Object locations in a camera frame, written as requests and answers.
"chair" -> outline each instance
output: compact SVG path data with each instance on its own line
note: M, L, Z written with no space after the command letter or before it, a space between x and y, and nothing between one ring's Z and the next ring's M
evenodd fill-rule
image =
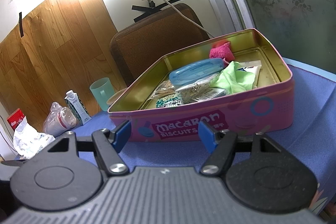
M188 5L179 3L175 7L201 25ZM111 40L110 52L126 85L130 86L163 55L208 39L205 31L169 7L118 32Z

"floral pattern glass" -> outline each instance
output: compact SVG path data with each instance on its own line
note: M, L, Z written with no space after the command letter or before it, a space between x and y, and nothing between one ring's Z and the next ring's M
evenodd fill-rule
M336 0L246 0L284 57L336 73Z

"green cloth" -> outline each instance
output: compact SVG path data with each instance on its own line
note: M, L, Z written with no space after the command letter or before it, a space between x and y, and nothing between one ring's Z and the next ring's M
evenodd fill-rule
M218 80L211 83L210 87L226 89L227 94L251 90L255 79L254 73L238 70L239 67L238 62L232 61L220 72Z

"wooden wardrobe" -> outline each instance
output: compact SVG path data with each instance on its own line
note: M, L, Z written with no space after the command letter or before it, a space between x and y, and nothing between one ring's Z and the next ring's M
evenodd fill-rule
M102 0L45 0L0 43L0 102L20 108L42 132L52 102L66 105L78 93L90 115L101 109L90 85L109 77L117 92L126 87L109 44L117 33Z

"mint green cup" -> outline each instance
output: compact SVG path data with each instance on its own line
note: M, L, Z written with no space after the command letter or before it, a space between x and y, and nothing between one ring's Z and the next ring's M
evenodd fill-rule
M90 86L90 90L103 111L109 109L107 100L115 93L111 81L108 77L97 80Z

